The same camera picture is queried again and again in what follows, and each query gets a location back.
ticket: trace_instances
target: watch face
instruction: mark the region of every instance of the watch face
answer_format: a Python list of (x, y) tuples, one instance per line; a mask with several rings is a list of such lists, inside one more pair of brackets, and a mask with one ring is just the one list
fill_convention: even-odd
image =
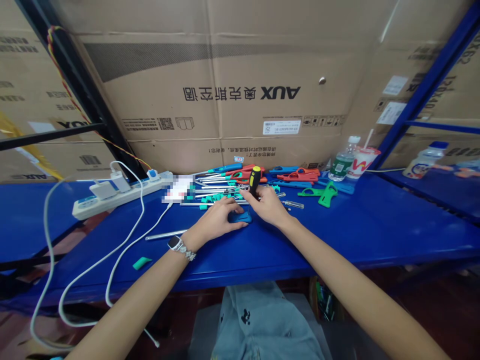
[(168, 241), (168, 246), (173, 249), (174, 247), (177, 246), (179, 242), (180, 242), (180, 238), (178, 236), (172, 236)]

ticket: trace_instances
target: plastic cup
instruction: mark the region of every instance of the plastic cup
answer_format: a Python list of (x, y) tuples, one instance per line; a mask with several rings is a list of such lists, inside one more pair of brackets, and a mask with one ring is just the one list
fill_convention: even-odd
[(356, 180), (369, 168), (375, 158), (382, 152), (374, 147), (357, 147), (354, 151), (355, 159), (346, 173), (346, 177)]

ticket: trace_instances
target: blue bottle cap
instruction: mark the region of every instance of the blue bottle cap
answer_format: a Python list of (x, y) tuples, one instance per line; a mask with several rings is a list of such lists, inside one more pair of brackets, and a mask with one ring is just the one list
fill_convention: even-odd
[(437, 148), (437, 149), (446, 149), (449, 147), (449, 143), (446, 141), (434, 141), (428, 147)]

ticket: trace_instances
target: wristwatch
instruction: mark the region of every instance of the wristwatch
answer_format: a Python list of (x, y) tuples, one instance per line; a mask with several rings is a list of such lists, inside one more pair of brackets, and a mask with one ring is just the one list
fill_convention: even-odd
[(185, 254), (185, 257), (190, 261), (195, 259), (195, 257), (197, 256), (196, 253), (188, 250), (182, 239), (176, 235), (170, 238), (170, 240), (168, 241), (168, 247), (173, 251)]

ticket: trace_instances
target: blue table surface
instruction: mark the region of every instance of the blue table surface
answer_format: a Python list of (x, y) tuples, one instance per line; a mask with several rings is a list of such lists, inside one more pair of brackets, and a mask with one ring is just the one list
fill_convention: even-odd
[(451, 171), (441, 169), (431, 169), (420, 180), (405, 177), (401, 171), (384, 172), (381, 176), (473, 222), (480, 222), (480, 177), (460, 178)]
[[(299, 197), (297, 189), (282, 187), (283, 199), (305, 204), (292, 208), (308, 229), (359, 268), (387, 267), (480, 255), (480, 229), (420, 199), (376, 175), (365, 174), (355, 194), (339, 193), (331, 208), (317, 197)], [(156, 222), (166, 208), (163, 191), (144, 198), (146, 212), (132, 240)], [(188, 265), (174, 290), (185, 291), (312, 275), (313, 269), (276, 228), (251, 209), (253, 223), (207, 243)], [(139, 200), (115, 209), (56, 266), (43, 305), (57, 305), (63, 289), (78, 274), (121, 243), (141, 212)], [(203, 211), (175, 204), (151, 235), (186, 229)], [(168, 249), (168, 238), (139, 241), (122, 258), (114, 276), (111, 298), (118, 298), (149, 269), (132, 265), (140, 257), (156, 261)], [(69, 291), (67, 302), (101, 301), (119, 252), (82, 277)], [(17, 296), (17, 306), (32, 308), (45, 277), (28, 293)]]
[[(75, 200), (90, 193), (92, 182), (61, 184), (50, 198), (49, 230), (52, 240), (68, 234), (78, 224), (72, 216)], [(2, 184), (0, 262), (29, 259), (47, 248), (44, 233), (44, 202), (54, 183)]]

